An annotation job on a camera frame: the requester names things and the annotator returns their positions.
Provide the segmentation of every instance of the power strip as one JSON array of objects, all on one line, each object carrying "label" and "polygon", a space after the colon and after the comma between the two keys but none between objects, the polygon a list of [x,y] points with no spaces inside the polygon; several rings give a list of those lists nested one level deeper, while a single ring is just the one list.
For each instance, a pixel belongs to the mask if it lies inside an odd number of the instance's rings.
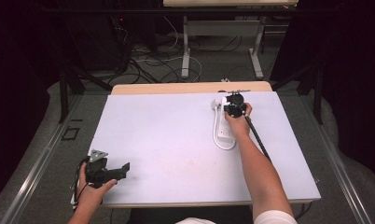
[{"label": "power strip", "polygon": [[222,103],[220,106],[220,118],[217,128],[217,138],[222,141],[232,142],[236,138],[231,131],[228,121],[225,119],[225,105],[229,105],[230,102],[227,102],[226,97],[222,97]]}]

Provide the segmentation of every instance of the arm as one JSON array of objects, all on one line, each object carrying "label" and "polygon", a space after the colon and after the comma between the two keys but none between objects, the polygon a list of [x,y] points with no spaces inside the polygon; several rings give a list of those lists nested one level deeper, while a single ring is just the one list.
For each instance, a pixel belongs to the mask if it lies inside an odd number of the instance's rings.
[{"label": "arm", "polygon": [[79,185],[77,187],[78,205],[74,215],[68,222],[69,224],[89,223],[104,195],[118,183],[117,180],[112,179],[98,189],[87,186],[85,173],[86,165],[87,163],[83,163],[80,168]]},{"label": "arm", "polygon": [[[246,104],[246,114],[252,106]],[[243,116],[234,119],[225,114],[236,141],[240,146],[243,175],[253,203],[254,221],[269,210],[280,210],[293,216],[280,177],[271,162],[262,154],[249,136],[249,126]]]}]

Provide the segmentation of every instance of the sleeve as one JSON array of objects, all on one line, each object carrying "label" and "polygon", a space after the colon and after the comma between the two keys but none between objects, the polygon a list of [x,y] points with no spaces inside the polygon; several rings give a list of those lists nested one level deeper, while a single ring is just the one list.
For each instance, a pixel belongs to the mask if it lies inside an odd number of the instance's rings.
[{"label": "sleeve", "polygon": [[298,224],[297,221],[286,212],[270,210],[260,214],[254,224]]},{"label": "sleeve", "polygon": [[206,219],[200,219],[196,217],[188,217],[187,219],[184,219],[180,222],[177,222],[175,224],[215,224],[212,221],[206,220]]}]

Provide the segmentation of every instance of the hand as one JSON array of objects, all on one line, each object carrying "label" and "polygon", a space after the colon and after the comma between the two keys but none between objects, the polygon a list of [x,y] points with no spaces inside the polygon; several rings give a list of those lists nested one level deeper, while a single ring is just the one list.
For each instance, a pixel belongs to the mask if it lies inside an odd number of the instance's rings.
[{"label": "hand", "polygon": [[114,187],[118,181],[109,180],[100,188],[95,189],[88,186],[86,181],[86,166],[83,163],[79,171],[79,185],[77,187],[77,208],[69,223],[89,223],[91,216],[100,205],[104,195]]},{"label": "hand", "polygon": [[[252,111],[252,106],[248,103],[246,105],[246,116],[249,117]],[[237,119],[232,118],[228,113],[225,113],[225,119],[228,121],[231,131],[234,133],[234,136],[239,139],[240,137],[249,135],[250,128],[243,116],[238,117]]]}]

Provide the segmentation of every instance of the white table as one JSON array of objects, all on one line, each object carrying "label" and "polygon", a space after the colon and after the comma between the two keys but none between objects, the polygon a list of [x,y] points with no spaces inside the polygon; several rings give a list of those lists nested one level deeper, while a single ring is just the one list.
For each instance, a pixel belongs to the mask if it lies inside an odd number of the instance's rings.
[{"label": "white table", "polygon": [[[108,169],[130,162],[131,170],[105,195],[103,206],[250,204],[238,147],[222,150],[212,138],[215,113],[211,102],[229,94],[206,90],[268,90],[269,85],[200,83],[196,92],[203,89],[203,93],[192,93],[195,85],[125,85],[108,96],[90,150],[109,153]],[[129,91],[134,86],[144,93]],[[276,92],[251,89],[243,96],[254,108],[251,118],[289,201],[320,199]]]},{"label": "white table", "polygon": [[[166,7],[265,7],[265,6],[293,6],[298,0],[164,0]],[[181,77],[188,77],[190,35],[241,35],[254,36],[254,47],[249,54],[254,66],[255,76],[263,78],[257,52],[266,23],[265,17],[259,21],[189,21],[184,17],[184,59],[182,62]]]}]

